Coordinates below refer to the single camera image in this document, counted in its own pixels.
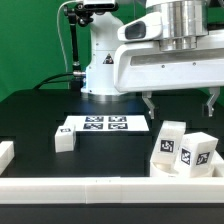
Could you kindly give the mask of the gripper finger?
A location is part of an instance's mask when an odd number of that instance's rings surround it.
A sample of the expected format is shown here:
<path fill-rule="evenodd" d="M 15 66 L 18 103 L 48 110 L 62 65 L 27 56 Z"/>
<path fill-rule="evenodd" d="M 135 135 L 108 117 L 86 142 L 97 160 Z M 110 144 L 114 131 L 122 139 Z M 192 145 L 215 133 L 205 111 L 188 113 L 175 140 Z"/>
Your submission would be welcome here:
<path fill-rule="evenodd" d="M 142 100 L 147 105 L 149 109 L 149 115 L 151 119 L 155 118 L 155 105 L 153 104 L 152 100 L 152 93 L 151 92 L 143 92 L 142 93 Z"/>
<path fill-rule="evenodd" d="M 207 117 L 212 117 L 214 113 L 214 104 L 220 95 L 219 87 L 210 87 L 209 88 L 209 98 L 206 104 L 203 106 L 204 115 Z"/>

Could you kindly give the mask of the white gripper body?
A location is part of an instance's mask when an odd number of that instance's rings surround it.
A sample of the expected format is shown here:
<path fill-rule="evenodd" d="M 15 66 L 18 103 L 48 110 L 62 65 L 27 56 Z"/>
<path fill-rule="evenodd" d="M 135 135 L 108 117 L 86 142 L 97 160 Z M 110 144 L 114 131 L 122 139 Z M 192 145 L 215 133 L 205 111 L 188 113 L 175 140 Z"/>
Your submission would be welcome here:
<path fill-rule="evenodd" d="M 192 50 L 162 52 L 157 41 L 120 46 L 114 56 L 119 92 L 224 86 L 224 30 L 197 39 Z"/>

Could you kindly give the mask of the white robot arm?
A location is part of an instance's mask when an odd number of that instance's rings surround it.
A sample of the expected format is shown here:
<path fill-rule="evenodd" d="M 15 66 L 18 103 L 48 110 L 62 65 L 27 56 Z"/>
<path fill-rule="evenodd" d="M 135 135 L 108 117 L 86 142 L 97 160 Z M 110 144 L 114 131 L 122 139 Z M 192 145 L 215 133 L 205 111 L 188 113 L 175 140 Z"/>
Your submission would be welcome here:
<path fill-rule="evenodd" d="M 146 0 L 146 14 L 127 24 L 103 0 L 93 11 L 92 59 L 82 91 L 99 99 L 140 92 L 153 113 L 155 91 L 207 88 L 204 113 L 224 86 L 224 22 L 208 22 L 210 0 Z"/>

